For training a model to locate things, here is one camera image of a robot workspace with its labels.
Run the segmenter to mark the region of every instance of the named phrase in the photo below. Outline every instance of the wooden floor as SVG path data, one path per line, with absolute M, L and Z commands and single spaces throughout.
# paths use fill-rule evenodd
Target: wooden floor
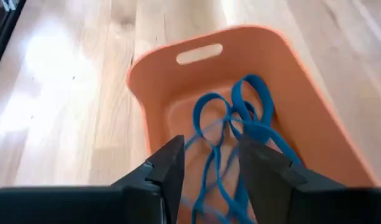
M 287 36 L 381 185 L 381 0 L 27 0 L 0 63 L 0 187 L 128 173 L 148 155 L 133 61 L 243 23 Z

